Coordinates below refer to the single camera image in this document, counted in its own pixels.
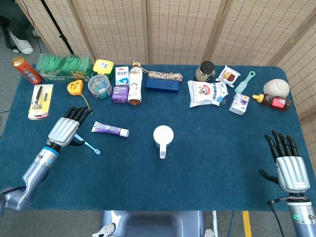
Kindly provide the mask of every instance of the yellow tape on floor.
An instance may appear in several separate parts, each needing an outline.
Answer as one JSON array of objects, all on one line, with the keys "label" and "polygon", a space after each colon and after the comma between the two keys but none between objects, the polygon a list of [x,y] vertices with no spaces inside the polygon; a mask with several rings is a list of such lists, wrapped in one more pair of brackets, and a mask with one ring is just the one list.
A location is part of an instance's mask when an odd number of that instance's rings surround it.
[{"label": "yellow tape on floor", "polygon": [[245,229],[245,237],[252,237],[250,219],[249,219],[249,211],[243,211],[242,218],[243,218],[243,226]]}]

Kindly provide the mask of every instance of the purple box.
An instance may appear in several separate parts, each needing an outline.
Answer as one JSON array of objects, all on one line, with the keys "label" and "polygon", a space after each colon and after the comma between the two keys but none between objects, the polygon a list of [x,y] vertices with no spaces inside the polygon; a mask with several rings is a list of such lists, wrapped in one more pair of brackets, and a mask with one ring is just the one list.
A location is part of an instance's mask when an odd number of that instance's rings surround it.
[{"label": "purple box", "polygon": [[112,100],[114,103],[127,103],[128,87],[115,86],[113,89]]}]

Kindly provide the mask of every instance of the black pants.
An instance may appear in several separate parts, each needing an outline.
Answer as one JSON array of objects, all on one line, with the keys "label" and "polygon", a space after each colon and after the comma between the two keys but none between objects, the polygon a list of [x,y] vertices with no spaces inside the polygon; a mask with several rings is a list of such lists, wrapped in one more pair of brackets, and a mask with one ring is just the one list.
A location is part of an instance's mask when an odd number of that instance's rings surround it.
[{"label": "black pants", "polygon": [[19,40],[26,40],[25,31],[30,26],[30,22],[18,4],[12,0],[0,0],[0,16],[10,22],[14,36]]}]

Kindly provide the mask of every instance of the chair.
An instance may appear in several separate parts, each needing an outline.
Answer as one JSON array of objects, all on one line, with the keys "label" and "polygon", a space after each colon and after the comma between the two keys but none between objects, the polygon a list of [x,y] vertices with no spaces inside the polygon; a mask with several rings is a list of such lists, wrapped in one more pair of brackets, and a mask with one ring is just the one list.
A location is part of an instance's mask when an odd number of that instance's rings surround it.
[{"label": "chair", "polygon": [[12,45],[10,41],[10,36],[8,33],[8,26],[9,26],[10,21],[2,16],[0,16],[0,27],[2,29],[3,35],[4,35],[4,40],[5,40],[5,46],[9,49],[12,50],[14,53],[19,53],[20,50],[16,45]]}]

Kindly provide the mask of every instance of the robotic hand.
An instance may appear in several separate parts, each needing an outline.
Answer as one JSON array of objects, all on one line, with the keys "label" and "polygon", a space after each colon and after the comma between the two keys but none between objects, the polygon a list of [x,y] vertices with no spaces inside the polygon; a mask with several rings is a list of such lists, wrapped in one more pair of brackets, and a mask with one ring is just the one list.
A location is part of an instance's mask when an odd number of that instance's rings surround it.
[{"label": "robotic hand", "polygon": [[311,187],[304,160],[299,156],[295,141],[291,136],[287,135],[285,137],[273,130],[272,134],[276,143],[269,135],[265,135],[265,138],[269,143],[276,163],[278,177],[271,176],[262,169],[259,172],[266,180],[280,185],[283,191],[289,193],[289,196],[268,201],[267,204],[274,211],[272,207],[274,203],[286,200],[296,236],[316,237],[316,220],[313,206],[304,194]]},{"label": "robotic hand", "polygon": [[25,186],[7,187],[0,192],[0,218],[4,213],[4,207],[23,211],[27,209],[35,196],[40,183],[47,177],[52,164],[59,156],[59,150],[67,145],[81,146],[84,141],[75,142],[73,137],[84,122],[85,118],[92,112],[88,107],[71,107],[66,114],[60,118],[48,135],[46,146],[23,175]]}]

